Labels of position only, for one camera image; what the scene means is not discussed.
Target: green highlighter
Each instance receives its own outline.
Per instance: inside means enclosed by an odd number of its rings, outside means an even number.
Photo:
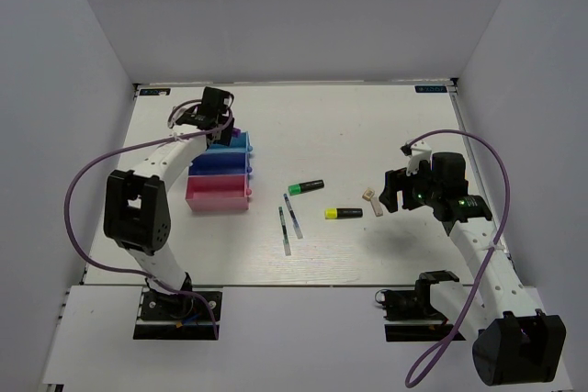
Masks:
[[[319,188],[324,188],[324,181],[322,179],[319,179],[317,181],[309,181],[308,183],[291,185],[288,187],[288,193],[290,193],[290,196],[294,196],[299,195],[300,193],[318,190]]]

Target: stacked bins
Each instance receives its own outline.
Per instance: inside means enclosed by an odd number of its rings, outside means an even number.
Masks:
[[[231,145],[213,144],[188,169],[186,202],[192,211],[233,211],[249,208],[249,134],[241,132]]]

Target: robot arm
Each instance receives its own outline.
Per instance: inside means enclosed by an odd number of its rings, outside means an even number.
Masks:
[[[406,168],[386,172],[379,201],[390,213],[428,206],[458,247],[473,276],[494,247],[492,214],[481,196],[468,194],[466,164],[458,153],[436,153],[420,141],[403,146]],[[414,289],[415,306],[426,316],[441,313],[455,322],[469,290],[447,271],[423,273]],[[503,250],[496,250],[482,275],[482,303],[472,303],[459,331],[473,342],[473,359],[489,385],[548,382],[560,360],[565,327],[559,316],[547,316],[521,284]]]
[[[148,158],[126,172],[115,170],[107,180],[104,232],[125,249],[156,280],[182,291],[191,291],[190,276],[177,264],[167,241],[171,219],[167,190],[186,167],[213,142],[228,145],[232,137],[229,102],[232,94],[206,87],[201,104],[185,110],[175,120],[178,135],[204,132],[187,140],[159,146]],[[225,129],[214,129],[225,125]],[[174,295],[148,279],[149,288],[172,316],[189,310],[186,297]]]

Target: marker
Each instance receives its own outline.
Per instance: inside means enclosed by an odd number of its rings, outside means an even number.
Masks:
[[[364,211],[361,208],[327,208],[324,210],[325,219],[362,218]]]
[[[284,253],[287,256],[291,256],[292,251],[290,250],[290,242],[288,242],[288,232],[286,231],[286,221],[284,220],[284,211],[282,211],[282,207],[279,208],[279,220],[282,223],[282,234],[284,235]]]
[[[296,215],[294,214],[294,210],[292,209],[292,205],[290,204],[288,195],[284,194],[284,200],[286,201],[286,207],[288,207],[288,211],[290,212],[290,216],[292,217],[292,223],[294,224],[294,231],[296,232],[296,237],[298,239],[302,239],[302,230],[300,229],[300,225],[298,225],[298,221],[296,220]]]
[[[299,195],[300,193],[310,192],[312,190],[318,190],[324,188],[324,181],[319,179],[317,181],[309,181],[308,183],[294,184],[288,187],[290,196]]]

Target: white platform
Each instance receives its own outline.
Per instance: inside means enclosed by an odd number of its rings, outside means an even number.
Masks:
[[[193,214],[184,201],[187,172],[169,191],[170,243],[195,285],[410,285],[423,271],[451,270],[472,278],[430,208],[375,218],[361,198],[379,194],[384,173],[402,168],[399,150],[428,130],[457,129],[448,94],[416,94],[411,85],[227,85],[235,95],[236,127],[254,146],[253,194],[241,214]],[[201,87],[175,87],[169,96],[139,96],[125,146],[168,136],[172,106],[200,98]],[[461,137],[428,140],[434,151],[466,154]],[[142,161],[149,149],[123,155],[120,169]],[[470,192],[477,186],[468,164]],[[323,179],[320,191],[291,198],[304,239],[287,217],[291,257],[284,255],[277,207],[288,185]],[[361,219],[324,219],[328,207],[362,207]],[[137,268],[100,224],[92,257]],[[89,268],[87,284],[141,284],[133,275]]]
[[[407,371],[432,343],[386,342],[376,289],[229,287],[217,342],[158,342],[132,339],[140,287],[74,286],[42,381],[64,392],[405,390]],[[560,363],[552,383],[492,391],[570,388]],[[470,344],[454,342],[417,390],[490,389]]]

